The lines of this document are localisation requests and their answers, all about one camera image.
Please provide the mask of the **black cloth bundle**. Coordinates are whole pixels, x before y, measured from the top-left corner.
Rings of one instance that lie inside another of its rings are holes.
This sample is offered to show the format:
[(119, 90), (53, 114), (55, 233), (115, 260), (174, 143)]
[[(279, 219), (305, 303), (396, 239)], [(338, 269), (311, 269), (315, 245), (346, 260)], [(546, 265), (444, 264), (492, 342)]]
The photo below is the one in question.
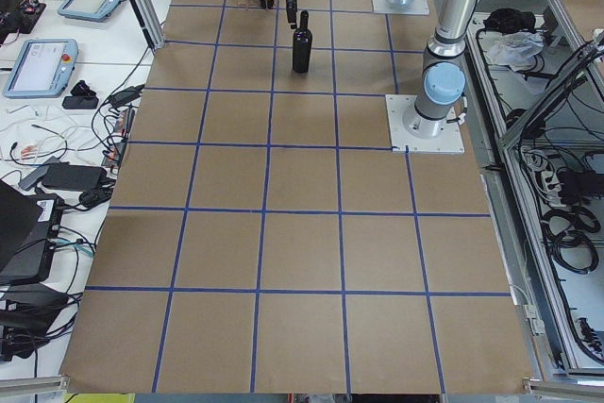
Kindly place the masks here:
[(520, 11), (515, 8), (499, 8), (493, 11), (483, 21), (487, 30), (501, 34), (513, 34), (520, 31), (535, 32), (536, 18), (530, 11)]

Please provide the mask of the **white crumpled cloth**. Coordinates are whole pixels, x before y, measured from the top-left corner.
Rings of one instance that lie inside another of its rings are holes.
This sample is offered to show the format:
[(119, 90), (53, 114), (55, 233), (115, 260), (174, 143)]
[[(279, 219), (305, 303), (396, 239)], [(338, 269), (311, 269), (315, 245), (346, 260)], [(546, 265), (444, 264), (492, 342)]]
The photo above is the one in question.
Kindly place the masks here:
[(508, 66), (514, 71), (527, 70), (536, 62), (544, 48), (544, 39), (537, 33), (516, 32), (498, 38), (487, 50), (486, 59), (498, 66)]

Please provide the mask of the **brown paper mat blue grid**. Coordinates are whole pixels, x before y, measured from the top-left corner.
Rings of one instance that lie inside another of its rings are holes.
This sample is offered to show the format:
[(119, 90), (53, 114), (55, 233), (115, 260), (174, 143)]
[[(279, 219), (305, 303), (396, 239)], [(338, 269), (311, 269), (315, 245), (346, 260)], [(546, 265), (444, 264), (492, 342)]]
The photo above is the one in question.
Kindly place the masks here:
[(515, 394), (532, 374), (472, 148), (390, 148), (437, 24), (173, 0), (61, 370), (85, 393)]

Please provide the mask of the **blue teach pendant near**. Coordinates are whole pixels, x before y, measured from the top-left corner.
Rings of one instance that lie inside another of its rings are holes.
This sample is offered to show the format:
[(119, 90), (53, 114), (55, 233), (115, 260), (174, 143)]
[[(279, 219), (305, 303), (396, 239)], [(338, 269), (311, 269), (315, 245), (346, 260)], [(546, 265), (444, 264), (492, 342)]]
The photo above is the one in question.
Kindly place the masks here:
[(10, 99), (61, 95), (75, 69), (78, 52), (78, 43), (74, 39), (25, 41), (8, 76), (3, 95)]

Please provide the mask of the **black power brick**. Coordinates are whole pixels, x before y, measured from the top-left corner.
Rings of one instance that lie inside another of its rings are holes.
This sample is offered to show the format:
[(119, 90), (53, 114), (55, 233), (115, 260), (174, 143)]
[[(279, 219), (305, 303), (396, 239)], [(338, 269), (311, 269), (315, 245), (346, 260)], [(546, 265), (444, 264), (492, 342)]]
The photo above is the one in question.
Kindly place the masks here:
[(93, 189), (107, 176), (102, 167), (51, 163), (42, 178), (47, 189), (85, 192)]

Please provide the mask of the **black laptop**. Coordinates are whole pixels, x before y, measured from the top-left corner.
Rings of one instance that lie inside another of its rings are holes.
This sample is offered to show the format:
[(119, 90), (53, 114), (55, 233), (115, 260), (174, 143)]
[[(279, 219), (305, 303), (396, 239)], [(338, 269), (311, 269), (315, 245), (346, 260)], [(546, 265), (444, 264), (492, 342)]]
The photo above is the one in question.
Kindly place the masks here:
[(1, 184), (1, 284), (42, 282), (51, 270), (63, 199), (53, 193), (24, 195)]

